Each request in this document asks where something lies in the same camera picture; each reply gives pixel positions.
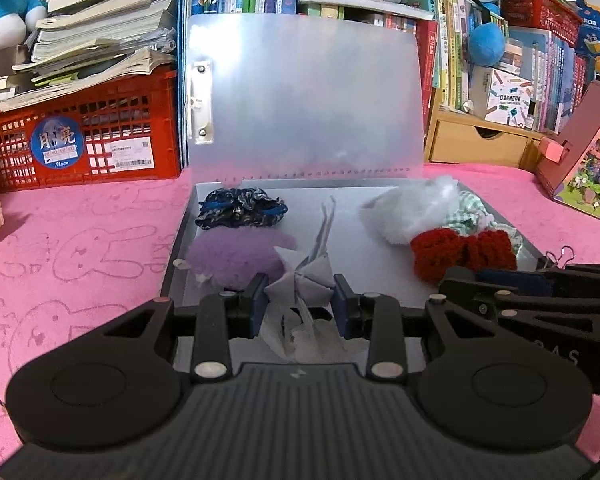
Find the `white tissue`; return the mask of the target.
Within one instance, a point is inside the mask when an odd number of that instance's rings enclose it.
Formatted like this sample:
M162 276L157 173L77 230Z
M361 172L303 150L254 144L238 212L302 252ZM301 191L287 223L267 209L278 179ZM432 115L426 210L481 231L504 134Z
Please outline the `white tissue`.
M265 312L259 337L276 356L302 364L356 362L368 349L364 339L341 338L334 321L306 320L275 304Z

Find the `white paper crane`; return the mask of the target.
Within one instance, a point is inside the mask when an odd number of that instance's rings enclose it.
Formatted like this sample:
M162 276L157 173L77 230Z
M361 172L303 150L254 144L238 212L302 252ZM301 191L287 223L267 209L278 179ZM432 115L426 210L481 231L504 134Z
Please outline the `white paper crane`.
M323 221L309 249L302 252L274 247L282 260L284 272L278 280L266 286L265 291L271 304L290 308L300 308L302 304L308 308L329 305L335 280L327 245L336 206L334 196L327 203L321 204Z

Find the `red knitted scrunchie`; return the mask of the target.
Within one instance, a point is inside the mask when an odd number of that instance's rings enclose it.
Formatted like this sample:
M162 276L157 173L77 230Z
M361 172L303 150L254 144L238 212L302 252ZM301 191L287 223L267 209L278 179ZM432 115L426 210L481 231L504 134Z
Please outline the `red knitted scrunchie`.
M454 266L474 273L517 269L512 242L501 230L460 235L452 229L439 228L418 234L411 240L410 247L414 273L428 284L439 284L445 272Z

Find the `white fluffy scrunchie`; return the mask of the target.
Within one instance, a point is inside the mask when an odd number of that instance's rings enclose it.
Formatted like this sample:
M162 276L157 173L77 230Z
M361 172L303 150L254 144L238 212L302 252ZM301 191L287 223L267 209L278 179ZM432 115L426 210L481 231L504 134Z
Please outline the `white fluffy scrunchie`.
M407 179L363 204L360 218L378 240L408 245L417 235L440 228L459 206L456 179L450 176Z

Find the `navy floral scrunchie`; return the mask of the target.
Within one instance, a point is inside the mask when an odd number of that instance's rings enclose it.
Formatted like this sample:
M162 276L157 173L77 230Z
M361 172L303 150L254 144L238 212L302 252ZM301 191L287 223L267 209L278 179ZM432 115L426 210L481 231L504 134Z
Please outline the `navy floral scrunchie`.
M281 198L272 198L262 188L218 188L199 203L195 224L203 230L224 226L269 228L288 212Z

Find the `green checkered scrunchie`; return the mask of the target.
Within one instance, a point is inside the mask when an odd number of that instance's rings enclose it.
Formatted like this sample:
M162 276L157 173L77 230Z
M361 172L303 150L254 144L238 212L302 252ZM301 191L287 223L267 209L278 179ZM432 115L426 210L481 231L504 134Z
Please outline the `green checkered scrunchie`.
M507 234L513 253L518 256L524 241L516 228L495 219L486 210L480 198L469 191L458 194L458 208L449 214L442 226L463 236L477 235L483 231L503 231Z

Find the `black binder clips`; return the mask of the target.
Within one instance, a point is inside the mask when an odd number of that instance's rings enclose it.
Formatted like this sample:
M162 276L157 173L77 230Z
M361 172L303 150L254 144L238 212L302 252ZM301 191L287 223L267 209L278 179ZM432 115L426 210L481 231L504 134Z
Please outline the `black binder clips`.
M570 245L564 245L559 252L546 252L538 260L538 269L563 269L576 258L576 253Z

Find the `pink triangular miniature house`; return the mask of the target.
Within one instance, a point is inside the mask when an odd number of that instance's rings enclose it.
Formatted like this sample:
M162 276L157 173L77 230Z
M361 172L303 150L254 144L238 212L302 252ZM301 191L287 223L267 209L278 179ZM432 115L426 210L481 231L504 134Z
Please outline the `pink triangular miniature house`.
M535 177L549 198L600 220L600 82L556 136L540 144Z

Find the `wooden drawer organizer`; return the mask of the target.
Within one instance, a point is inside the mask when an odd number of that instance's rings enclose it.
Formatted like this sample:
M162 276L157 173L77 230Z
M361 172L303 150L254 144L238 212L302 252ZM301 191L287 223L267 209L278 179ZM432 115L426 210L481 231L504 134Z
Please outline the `wooden drawer organizer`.
M448 110L434 89L425 138L425 162L487 164L533 171L540 159L542 133Z

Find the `small white patterned box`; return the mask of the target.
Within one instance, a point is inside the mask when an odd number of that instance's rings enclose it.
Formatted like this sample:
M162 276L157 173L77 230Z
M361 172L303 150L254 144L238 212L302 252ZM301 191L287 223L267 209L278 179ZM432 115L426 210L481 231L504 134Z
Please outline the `small white patterned box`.
M531 81L497 68L489 68L482 80L484 120L516 128L531 127L530 105L534 97Z

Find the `translucent plastic file box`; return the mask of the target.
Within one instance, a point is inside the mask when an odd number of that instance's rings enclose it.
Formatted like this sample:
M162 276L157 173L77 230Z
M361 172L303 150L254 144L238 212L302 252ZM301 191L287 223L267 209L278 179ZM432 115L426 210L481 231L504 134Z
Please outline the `translucent plastic file box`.
M309 249L321 204L337 202L328 253L332 273L357 294L380 292L421 309L431 289L408 251L378 240L363 204L422 179L422 90L410 32L289 14L200 14L186 29L189 168L194 187L173 249L184 258L203 230L199 203L220 186L260 186L288 212L276 226ZM190 370L195 311L222 292L175 266L164 290L175 304L175 365ZM287 362L259 337L230 341L233 372L245 362Z

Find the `red plastic crate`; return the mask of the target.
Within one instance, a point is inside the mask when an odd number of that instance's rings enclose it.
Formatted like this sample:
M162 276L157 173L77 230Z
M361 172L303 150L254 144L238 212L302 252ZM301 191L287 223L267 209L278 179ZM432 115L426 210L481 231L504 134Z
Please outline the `red plastic crate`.
M170 66L0 112L0 193L180 172Z

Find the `red basket on books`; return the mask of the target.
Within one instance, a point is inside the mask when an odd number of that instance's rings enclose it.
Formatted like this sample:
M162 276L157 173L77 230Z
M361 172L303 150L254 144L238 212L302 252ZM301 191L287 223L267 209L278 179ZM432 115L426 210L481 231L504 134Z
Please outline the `red basket on books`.
M565 0L501 0L504 18L512 26L543 29L575 47L582 24L577 7Z

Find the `stack of books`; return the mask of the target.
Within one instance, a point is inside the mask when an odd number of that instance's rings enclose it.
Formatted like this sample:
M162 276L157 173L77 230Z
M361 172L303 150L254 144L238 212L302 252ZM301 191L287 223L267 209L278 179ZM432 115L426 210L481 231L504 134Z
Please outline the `stack of books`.
M43 0L23 44L0 50L0 110L49 101L176 61L178 0Z

